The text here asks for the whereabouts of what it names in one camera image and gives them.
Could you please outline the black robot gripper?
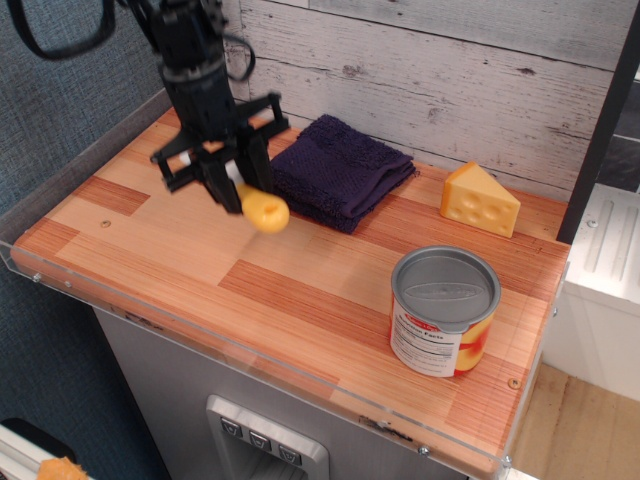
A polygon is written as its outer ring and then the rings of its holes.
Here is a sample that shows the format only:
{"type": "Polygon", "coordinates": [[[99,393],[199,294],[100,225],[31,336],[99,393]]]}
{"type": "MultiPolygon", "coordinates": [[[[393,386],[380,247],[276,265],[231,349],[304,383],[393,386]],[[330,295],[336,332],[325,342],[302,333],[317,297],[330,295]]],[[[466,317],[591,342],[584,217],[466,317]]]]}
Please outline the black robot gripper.
{"type": "Polygon", "coordinates": [[[273,192],[267,147],[272,137],[289,128],[279,94],[238,104],[224,74],[186,82],[167,80],[165,87],[180,131],[153,154],[152,162],[170,191],[197,181],[227,213],[241,214],[241,200],[227,168],[234,160],[247,184],[273,192]]]}

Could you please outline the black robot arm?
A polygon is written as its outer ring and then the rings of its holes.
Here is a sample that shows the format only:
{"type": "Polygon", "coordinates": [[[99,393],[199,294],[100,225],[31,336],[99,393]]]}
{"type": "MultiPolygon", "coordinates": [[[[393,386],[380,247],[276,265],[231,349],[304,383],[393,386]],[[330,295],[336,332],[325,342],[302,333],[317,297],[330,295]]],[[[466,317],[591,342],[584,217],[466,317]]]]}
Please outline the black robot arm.
{"type": "Polygon", "coordinates": [[[280,96],[236,103],[227,71],[226,19],[219,1],[147,1],[128,4],[153,49],[161,57],[159,74],[181,129],[151,160],[170,191],[201,183],[230,214],[242,211],[239,191],[226,165],[236,163],[246,184],[273,190],[268,156],[270,138],[289,127],[280,96]]]}

